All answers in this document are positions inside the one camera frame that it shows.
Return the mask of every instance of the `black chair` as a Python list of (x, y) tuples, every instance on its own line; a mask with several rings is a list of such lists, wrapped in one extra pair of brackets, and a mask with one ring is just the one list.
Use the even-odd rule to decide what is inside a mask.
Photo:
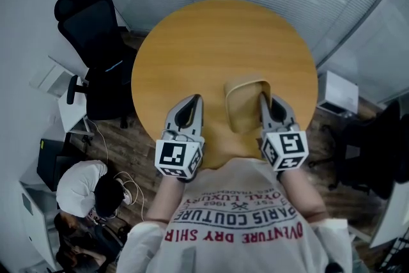
[(394, 182), (409, 180), (409, 116), (400, 118), (399, 103), (393, 102), (379, 117), (369, 121), (353, 121), (336, 134), (324, 126), (333, 137), (336, 147), (329, 159), (309, 163), (333, 162), (336, 181), (329, 185), (333, 190), (341, 182), (356, 190), (373, 190), (387, 199)]
[(75, 92), (87, 96), (87, 116), (91, 120), (126, 116), (134, 110), (130, 79), (136, 50), (123, 43), (112, 0), (58, 0), (54, 15), (58, 29), (72, 44), (89, 68), (86, 87), (76, 86), (72, 77), (67, 104)]

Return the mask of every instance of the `wooden tabletop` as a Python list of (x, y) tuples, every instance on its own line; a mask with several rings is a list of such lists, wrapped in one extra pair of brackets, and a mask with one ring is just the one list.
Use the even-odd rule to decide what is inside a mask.
[(218, 168), (233, 157), (260, 158), (260, 129), (235, 134), (225, 112), (224, 83), (249, 74), (261, 74), (272, 93), (292, 106), (301, 129), (307, 128), (317, 101), (317, 75), (295, 29), (247, 1), (190, 4), (156, 25), (139, 49), (132, 72), (137, 115), (157, 140), (168, 111), (198, 93), (204, 102), (202, 168)]

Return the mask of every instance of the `cable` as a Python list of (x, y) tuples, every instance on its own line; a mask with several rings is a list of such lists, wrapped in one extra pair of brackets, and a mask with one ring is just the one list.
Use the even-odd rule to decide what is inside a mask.
[(135, 182), (135, 180), (130, 176), (130, 174), (129, 174), (128, 172), (126, 172), (126, 171), (120, 171), (119, 173), (117, 173), (117, 174), (114, 176), (114, 178), (116, 178), (116, 177), (117, 177), (119, 174), (121, 174), (121, 173), (128, 175), (128, 177), (129, 177), (129, 179), (130, 179), (130, 180), (127, 180), (127, 181), (123, 182), (123, 185), (125, 185), (126, 183), (129, 183), (129, 182), (132, 182), (132, 183), (136, 186), (136, 197), (135, 197), (135, 200), (131, 203), (131, 205), (134, 205), (134, 204), (136, 203), (136, 200), (138, 199), (139, 191), (140, 191), (141, 194), (142, 194), (141, 218), (142, 218), (142, 221), (144, 221), (144, 219), (143, 219), (143, 207), (144, 207), (144, 205), (145, 205), (145, 196), (144, 196), (144, 194), (143, 194), (143, 191), (142, 191), (141, 187), (138, 186), (138, 184)]
[(90, 119), (88, 119), (88, 121), (90, 121), (92, 124), (95, 125), (96, 130), (98, 131), (98, 133), (102, 136), (102, 139), (104, 140), (105, 149), (107, 150), (107, 165), (108, 165), (109, 154), (108, 154), (108, 147), (107, 147), (107, 143), (105, 142), (105, 138), (104, 138), (104, 136), (102, 135), (100, 129), (98, 129), (98, 126), (97, 126), (94, 122), (92, 122)]

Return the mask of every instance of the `person's arm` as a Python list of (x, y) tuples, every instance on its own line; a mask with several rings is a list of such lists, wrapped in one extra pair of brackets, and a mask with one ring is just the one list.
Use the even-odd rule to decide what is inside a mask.
[(318, 222), (329, 218), (324, 200), (309, 182), (303, 169), (289, 169), (281, 175), (289, 202), (307, 222)]
[(102, 255), (102, 254), (98, 254), (98, 253), (96, 253), (96, 252), (94, 252), (94, 251), (90, 251), (90, 250), (87, 250), (87, 249), (83, 249), (83, 248), (78, 247), (78, 246), (75, 246), (75, 247), (73, 248), (73, 252), (74, 252), (75, 254), (85, 254), (85, 255), (91, 256), (92, 258), (94, 258), (94, 260), (96, 261), (96, 263), (97, 263), (99, 266), (101, 266), (102, 264), (104, 264), (104, 263), (105, 263), (105, 260), (107, 260), (107, 258), (106, 258), (104, 255)]
[(145, 221), (169, 223), (180, 204), (184, 190), (185, 184), (177, 178), (164, 176)]

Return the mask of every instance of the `floor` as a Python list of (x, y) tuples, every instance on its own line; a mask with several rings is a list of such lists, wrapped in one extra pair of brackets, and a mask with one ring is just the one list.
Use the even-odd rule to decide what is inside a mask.
[[(135, 48), (139, 48), (142, 42), (142, 39), (131, 36), (124, 38), (124, 40)], [(360, 101), (359, 116), (361, 119), (371, 118), (378, 111), (377, 107), (363, 100)], [(161, 177), (158, 176), (153, 165), (155, 142), (147, 135), (136, 114), (128, 118), (127, 129), (120, 129), (119, 119), (100, 121), (96, 124), (105, 137), (109, 151), (108, 160), (104, 140), (96, 131), (91, 146), (83, 143), (81, 137), (76, 135), (72, 136), (71, 142), (83, 150), (89, 159), (100, 159), (107, 162), (109, 167), (117, 172), (126, 171), (138, 183), (144, 198), (139, 194), (134, 205), (122, 205), (118, 212), (118, 217), (133, 226), (142, 221), (142, 213), (146, 213), (160, 183)], [(307, 129), (310, 149), (308, 160), (324, 159), (331, 156), (334, 145), (329, 135), (322, 130), (322, 126), (330, 125), (333, 129), (339, 130), (342, 124), (342, 120), (337, 116), (320, 109), (315, 111), (313, 120)], [(367, 195), (342, 185), (330, 192), (328, 185), (334, 181), (332, 163), (322, 164), (312, 169), (308, 168), (308, 165), (304, 165), (304, 169), (323, 196), (331, 216), (347, 218), (349, 222), (359, 225), (365, 231), (370, 231), (376, 226), (385, 202), (373, 194)], [(127, 187), (132, 194), (136, 194), (137, 189), (131, 183), (128, 183)], [(109, 224), (113, 228), (120, 228), (124, 225), (123, 221), (119, 219), (112, 219)], [(369, 268), (375, 268), (390, 248), (390, 244), (385, 244), (369, 249), (367, 244), (358, 240), (354, 241), (354, 245)], [(110, 265), (107, 271), (115, 272), (115, 266)]]

